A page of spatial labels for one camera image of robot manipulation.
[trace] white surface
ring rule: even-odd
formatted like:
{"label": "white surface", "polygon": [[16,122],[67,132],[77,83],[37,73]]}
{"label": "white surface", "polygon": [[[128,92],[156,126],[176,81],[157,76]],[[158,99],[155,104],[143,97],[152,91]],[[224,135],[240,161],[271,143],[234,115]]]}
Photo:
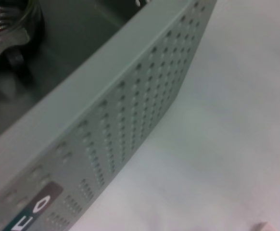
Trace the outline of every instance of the white surface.
{"label": "white surface", "polygon": [[71,231],[280,231],[280,0],[219,0],[168,113]]}

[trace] dark label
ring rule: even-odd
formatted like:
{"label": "dark label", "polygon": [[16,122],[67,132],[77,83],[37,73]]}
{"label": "dark label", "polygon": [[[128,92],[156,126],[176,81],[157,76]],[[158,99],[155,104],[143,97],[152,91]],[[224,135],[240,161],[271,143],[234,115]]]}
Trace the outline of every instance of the dark label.
{"label": "dark label", "polygon": [[3,231],[26,231],[62,191],[54,182],[47,184]]}

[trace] white table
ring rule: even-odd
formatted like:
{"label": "white table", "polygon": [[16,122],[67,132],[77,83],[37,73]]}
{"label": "white table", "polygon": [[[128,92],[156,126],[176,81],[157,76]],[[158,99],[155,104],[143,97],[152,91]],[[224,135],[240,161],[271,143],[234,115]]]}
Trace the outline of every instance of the white table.
{"label": "white table", "polygon": [[182,90],[71,231],[280,231],[280,0],[219,0]]}

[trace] perforated panel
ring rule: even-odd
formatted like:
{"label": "perforated panel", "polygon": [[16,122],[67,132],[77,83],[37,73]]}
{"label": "perforated panel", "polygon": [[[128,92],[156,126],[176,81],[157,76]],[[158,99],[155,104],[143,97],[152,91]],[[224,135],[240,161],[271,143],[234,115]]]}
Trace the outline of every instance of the perforated panel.
{"label": "perforated panel", "polygon": [[175,99],[214,4],[190,1],[96,106],[2,193],[0,230],[51,181],[64,191],[28,230],[63,231],[77,220]]}

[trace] gray tray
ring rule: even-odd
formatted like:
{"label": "gray tray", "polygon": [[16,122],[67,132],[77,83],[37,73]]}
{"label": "gray tray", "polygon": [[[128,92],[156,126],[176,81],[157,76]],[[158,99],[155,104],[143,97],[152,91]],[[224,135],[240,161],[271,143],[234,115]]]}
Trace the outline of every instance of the gray tray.
{"label": "gray tray", "polygon": [[41,1],[37,85],[0,101],[0,231],[77,221],[174,101],[216,1],[117,2]]}

